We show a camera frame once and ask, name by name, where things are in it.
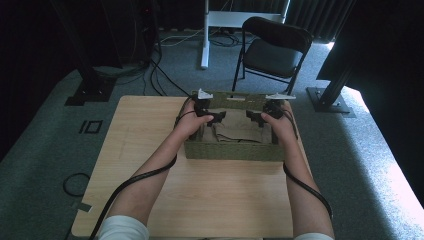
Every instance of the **chair seat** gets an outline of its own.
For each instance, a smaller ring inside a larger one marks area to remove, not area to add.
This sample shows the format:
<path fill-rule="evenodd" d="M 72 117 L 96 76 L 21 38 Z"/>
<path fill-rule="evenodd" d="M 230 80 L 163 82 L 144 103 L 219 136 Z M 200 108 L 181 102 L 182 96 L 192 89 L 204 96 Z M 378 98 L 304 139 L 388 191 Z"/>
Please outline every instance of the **chair seat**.
<path fill-rule="evenodd" d="M 276 47 L 261 39 L 256 39 L 247 49 L 243 64 L 259 72 L 267 72 L 282 78 L 290 78 L 295 73 L 302 53 L 296 50 Z"/>

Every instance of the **table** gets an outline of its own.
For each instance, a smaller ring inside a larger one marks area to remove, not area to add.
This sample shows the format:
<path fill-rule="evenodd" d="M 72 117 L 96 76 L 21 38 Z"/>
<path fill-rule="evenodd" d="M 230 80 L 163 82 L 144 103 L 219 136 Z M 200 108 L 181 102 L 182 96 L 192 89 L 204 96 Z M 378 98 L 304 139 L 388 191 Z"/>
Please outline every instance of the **table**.
<path fill-rule="evenodd" d="M 89 236 L 113 190 L 172 130 L 184 97 L 121 98 L 82 199 L 75 236 Z M 153 237 L 291 237 L 281 162 L 186 159 L 184 147 L 148 222 Z"/>
<path fill-rule="evenodd" d="M 209 27 L 234 27 L 240 28 L 244 21 L 253 16 L 260 16 L 276 22 L 284 22 L 290 0 L 285 0 L 281 14 L 275 13 L 251 13 L 251 12 L 228 12 L 209 11 L 209 0 L 205 0 L 205 23 L 204 40 L 202 51 L 201 68 L 207 69 L 209 66 Z"/>

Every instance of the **t-shirt sleeve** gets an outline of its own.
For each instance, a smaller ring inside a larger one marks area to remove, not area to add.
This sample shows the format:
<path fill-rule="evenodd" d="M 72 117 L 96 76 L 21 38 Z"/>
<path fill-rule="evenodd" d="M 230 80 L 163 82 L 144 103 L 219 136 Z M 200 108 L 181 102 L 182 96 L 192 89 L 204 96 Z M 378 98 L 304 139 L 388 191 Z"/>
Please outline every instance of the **t-shirt sleeve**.
<path fill-rule="evenodd" d="M 143 223 L 128 216 L 112 216 L 103 222 L 100 240 L 148 240 L 149 230 Z"/>
<path fill-rule="evenodd" d="M 305 233 L 295 237 L 294 240 L 333 240 L 333 238 L 322 233 Z"/>

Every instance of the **forearm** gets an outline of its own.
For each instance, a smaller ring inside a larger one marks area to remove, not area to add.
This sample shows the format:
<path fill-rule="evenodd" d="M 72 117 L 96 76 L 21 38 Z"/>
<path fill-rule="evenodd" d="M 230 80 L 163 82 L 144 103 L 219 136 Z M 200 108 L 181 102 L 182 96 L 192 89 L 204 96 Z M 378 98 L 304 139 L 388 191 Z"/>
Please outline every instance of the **forearm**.
<path fill-rule="evenodd" d="M 133 176 L 156 170 L 169 164 L 178 153 L 184 140 L 176 131 L 172 131 Z M 147 225 L 151 209 L 165 183 L 168 172 L 169 170 L 126 187 L 115 199 L 108 215 L 130 216 Z"/>
<path fill-rule="evenodd" d="M 285 164 L 290 173 L 319 192 L 296 140 L 285 144 Z M 331 220 L 325 206 L 311 193 L 286 178 L 293 218 L 293 234 L 319 232 L 334 238 Z"/>

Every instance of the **person's left arm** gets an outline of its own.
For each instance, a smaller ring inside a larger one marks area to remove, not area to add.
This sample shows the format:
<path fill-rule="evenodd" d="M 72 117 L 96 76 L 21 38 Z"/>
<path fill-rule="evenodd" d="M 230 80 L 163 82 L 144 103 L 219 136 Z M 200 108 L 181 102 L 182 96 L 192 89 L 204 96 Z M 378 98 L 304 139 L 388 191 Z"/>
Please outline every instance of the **person's left arm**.
<path fill-rule="evenodd" d="M 189 101 L 177 126 L 166 137 L 150 158 L 134 173 L 133 176 L 166 166 L 176 156 L 184 141 L 199 127 L 212 120 L 212 116 L 197 117 L 193 111 L 194 102 Z M 135 218 L 147 226 L 150 211 L 153 208 L 168 172 L 135 182 L 123 189 L 116 197 L 108 217 L 124 215 Z"/>

